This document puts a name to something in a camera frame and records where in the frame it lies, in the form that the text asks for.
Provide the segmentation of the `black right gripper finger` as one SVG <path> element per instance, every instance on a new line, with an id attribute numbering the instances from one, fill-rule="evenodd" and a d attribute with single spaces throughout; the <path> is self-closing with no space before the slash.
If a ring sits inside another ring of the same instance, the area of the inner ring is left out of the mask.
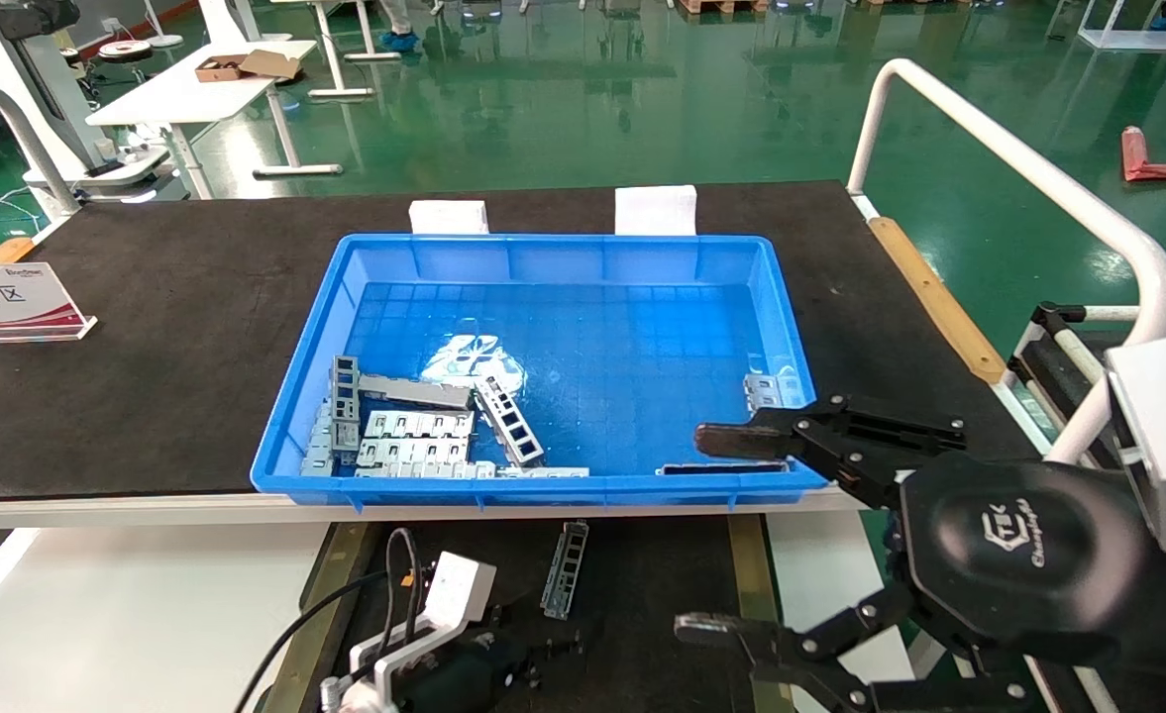
<path id="1" fill-rule="evenodd" d="M 871 509 L 900 506 L 897 474 L 967 448 L 958 417 L 871 397 L 831 394 L 803 408 L 761 407 L 746 422 L 701 422 L 709 457 L 799 461 Z"/>
<path id="2" fill-rule="evenodd" d="M 827 712 L 1026 712 L 1030 686 L 1004 674 L 981 671 L 971 678 L 936 685 L 918 680 L 864 681 L 842 656 L 900 625 L 902 620 L 954 625 L 930 597 L 902 583 L 887 585 L 858 604 L 823 620 L 807 632 L 767 622 L 710 613 L 675 618 L 683 644 L 722 646 L 745 656 L 756 681 L 775 681 L 805 691 Z"/>

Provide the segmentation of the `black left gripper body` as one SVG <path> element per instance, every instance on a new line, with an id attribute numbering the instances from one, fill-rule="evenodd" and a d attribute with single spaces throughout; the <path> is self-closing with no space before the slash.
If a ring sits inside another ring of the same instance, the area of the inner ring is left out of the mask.
<path id="1" fill-rule="evenodd" d="M 487 712 L 528 667 L 531 649 L 514 638 L 461 638 L 407 670 L 398 681 L 398 709 Z"/>

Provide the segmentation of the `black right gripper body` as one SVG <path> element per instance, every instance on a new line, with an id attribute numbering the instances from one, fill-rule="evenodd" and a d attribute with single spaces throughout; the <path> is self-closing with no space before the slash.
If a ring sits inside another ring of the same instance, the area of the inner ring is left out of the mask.
<path id="1" fill-rule="evenodd" d="M 1111 471 L 944 453 L 900 485 L 912 618 L 950 649 L 1166 676 L 1166 551 Z"/>

